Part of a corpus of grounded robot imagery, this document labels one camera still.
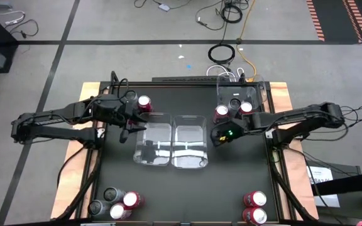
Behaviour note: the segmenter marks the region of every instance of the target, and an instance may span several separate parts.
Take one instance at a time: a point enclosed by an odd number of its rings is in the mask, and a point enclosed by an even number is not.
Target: white cable
[[[18,19],[13,19],[11,21],[5,21],[5,25],[11,25],[11,24],[19,23],[25,17],[25,14],[26,14],[23,11],[12,11],[12,12],[8,12],[8,13],[0,13],[0,16],[12,14],[12,13],[21,13],[22,16],[20,18],[18,18]]]
[[[226,70],[223,66],[221,66],[221,65],[213,65],[213,66],[209,67],[209,68],[206,70],[206,76],[209,76],[209,70],[212,69],[212,68],[214,68],[214,67],[219,67],[219,68],[221,68],[221,69],[224,70],[224,72],[221,73],[220,75],[224,75],[225,73],[226,73],[227,75],[229,75],[229,76],[232,75],[233,78],[234,78],[234,82],[237,82],[236,76],[235,76],[232,72],[227,71],[227,70]]]
[[[241,74],[244,73],[244,69],[243,68],[237,68],[237,74],[238,74],[238,77],[241,78]]]

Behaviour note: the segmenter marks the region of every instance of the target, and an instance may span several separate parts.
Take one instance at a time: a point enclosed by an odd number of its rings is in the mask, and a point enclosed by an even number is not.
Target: can lid
[[[243,112],[250,112],[250,111],[252,111],[252,105],[250,104],[250,103],[248,103],[248,102],[243,102],[242,104],[241,104],[241,110],[243,111]]]
[[[87,211],[91,215],[96,215],[101,211],[101,203],[99,200],[93,200],[87,207]]]
[[[125,97],[126,97],[128,100],[133,100],[133,99],[135,99],[135,97],[136,97],[136,92],[133,91],[133,90],[129,90],[129,91],[125,94]]]
[[[124,208],[123,204],[117,203],[111,207],[110,216],[113,219],[120,219],[124,214],[124,210],[125,210],[125,208]]]
[[[138,99],[138,103],[143,106],[149,104],[149,102],[150,102],[150,98],[148,96],[141,96]]]
[[[255,192],[252,199],[259,206],[263,206],[266,203],[266,195],[262,191]]]
[[[230,107],[232,109],[238,109],[240,107],[240,105],[241,105],[241,101],[239,101],[238,99],[234,98],[234,99],[230,100]]]
[[[216,112],[221,116],[225,116],[229,112],[229,109],[225,105],[219,105],[216,107]]]
[[[116,199],[117,190],[115,188],[107,188],[103,193],[103,197],[106,201],[111,202]]]
[[[263,209],[257,208],[254,210],[253,218],[258,224],[263,224],[268,219],[268,216]]]
[[[124,204],[129,207],[135,205],[137,200],[138,200],[138,197],[136,196],[136,193],[132,192],[132,191],[128,192],[124,196]]]

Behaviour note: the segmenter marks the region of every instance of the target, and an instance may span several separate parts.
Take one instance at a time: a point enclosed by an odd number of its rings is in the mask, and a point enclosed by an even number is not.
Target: black floor tape line
[[[52,85],[52,82],[53,82],[53,79],[55,76],[55,72],[57,71],[58,64],[59,64],[61,56],[62,56],[63,48],[65,46],[65,41],[68,38],[70,27],[72,26],[72,23],[74,22],[74,18],[75,18],[77,8],[79,6],[79,2],[80,2],[80,0],[75,0],[74,5],[72,6],[72,10],[70,12],[69,19],[67,21],[67,25],[65,26],[65,29],[63,31],[60,45],[58,46],[57,53],[55,54],[53,63],[51,65],[50,73],[48,74],[43,92],[41,93],[40,101],[37,105],[37,109],[36,109],[37,112],[42,111],[44,109],[45,102],[47,101],[47,96],[48,96],[48,93],[50,91],[50,88],[51,88],[51,85]],[[8,191],[6,192],[2,207],[0,209],[0,225],[4,225],[6,217],[8,216],[8,212],[11,207],[14,194],[16,192],[16,189],[18,188],[19,181],[20,181],[23,169],[25,167],[25,163],[26,163],[26,160],[29,155],[30,147],[31,147],[30,144],[26,144],[23,146],[22,152],[21,152],[19,160],[18,160],[18,164],[16,165],[15,171],[12,176],[12,180],[9,184]]]
[[[67,40],[65,45],[215,45],[221,40]],[[225,44],[235,45],[236,40],[224,40]],[[61,41],[45,40],[19,41],[19,45],[59,45]],[[352,45],[357,40],[320,41],[320,40],[243,40],[244,45]]]

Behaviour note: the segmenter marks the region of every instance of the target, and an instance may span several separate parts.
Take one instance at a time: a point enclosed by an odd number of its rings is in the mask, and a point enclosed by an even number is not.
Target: red soda can
[[[244,221],[253,225],[263,225],[267,218],[266,212],[259,207],[248,207],[243,211]]]
[[[127,206],[122,203],[114,204],[110,209],[110,216],[115,220],[124,220],[132,213]]]
[[[225,105],[219,105],[214,109],[213,123],[217,124],[229,117],[229,109]]]
[[[262,191],[252,191],[244,195],[247,207],[262,207],[266,203],[266,195]]]
[[[130,209],[134,209],[138,206],[141,206],[144,202],[144,198],[136,191],[130,191],[124,195],[123,202],[124,205]]]
[[[239,110],[238,112],[241,114],[241,115],[245,115],[245,114],[248,114],[252,111],[252,105],[249,103],[249,102],[243,102],[240,107],[239,107]]]
[[[153,107],[151,106],[151,100],[146,95],[139,97],[138,107],[141,112],[153,112]]]

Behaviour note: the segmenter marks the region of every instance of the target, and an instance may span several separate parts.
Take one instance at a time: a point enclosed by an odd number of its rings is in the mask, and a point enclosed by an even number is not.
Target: wooden board
[[[99,95],[99,88],[100,82],[83,83],[79,100],[85,100],[90,98],[91,96]],[[92,122],[88,122],[85,124],[75,125],[74,129],[83,129],[85,127],[91,126]],[[69,141],[65,161],[81,147],[81,143],[77,141]],[[86,154],[87,150],[83,150],[76,157],[74,157],[71,162],[69,162],[62,170],[60,184],[58,186],[57,194],[55,196],[51,218],[55,218],[61,215],[78,193],[80,189],[80,182],[82,181],[83,170],[85,167]]]
[[[288,94],[287,84],[285,82],[271,82],[270,88],[276,113],[293,109],[290,95]],[[279,128],[287,129],[291,126],[293,126],[293,124],[280,126]],[[293,140],[290,143],[290,147],[298,151],[302,151],[301,142],[298,140]],[[284,150],[284,158],[291,190],[299,199],[301,205],[307,209],[309,214],[318,219],[318,212],[315,205],[314,196],[312,194],[312,188],[307,174],[307,167],[305,165],[304,157],[299,153],[295,153],[289,149],[286,149]],[[284,199],[285,194],[282,189],[280,189],[280,191],[281,196],[283,197],[282,199]],[[290,215],[285,211],[287,207],[287,199],[283,200],[282,206],[285,219],[290,219]],[[297,220],[302,220],[297,212],[296,216]]]
[[[92,95],[98,95],[99,93],[99,82],[86,82],[83,84],[82,92],[79,100],[88,99]],[[276,112],[286,111],[292,109],[292,104],[290,101],[290,96],[288,94],[287,84],[285,82],[271,82],[271,94],[273,98],[273,105]],[[265,110],[269,111],[269,106],[265,103]],[[92,126],[92,123],[76,125],[76,129],[82,129],[85,127]],[[285,125],[281,128],[287,128],[291,125]],[[65,160],[73,155],[79,148],[81,144],[77,141],[70,141],[67,148],[67,155]],[[302,151],[301,143],[299,141],[293,141],[290,144],[291,148]],[[300,203],[307,209],[307,211],[315,218],[318,218],[317,209],[315,206],[314,196],[312,195],[311,185],[309,178],[307,176],[307,169],[305,166],[304,157],[293,151],[285,150],[284,152],[288,178],[290,181],[290,187],[296,197],[299,199]],[[82,179],[82,174],[85,166],[86,160],[86,151],[80,153],[76,156],[62,171],[60,186],[57,190],[57,195],[55,197],[55,202],[51,214],[51,218],[59,216],[70,202],[74,199],[77,192],[80,189],[80,182]],[[87,216],[87,204],[90,202],[91,193],[90,190],[87,192],[84,198],[84,206],[82,207],[82,217]],[[280,188],[280,196],[282,199],[282,208],[285,219],[290,219],[287,205],[287,197]]]

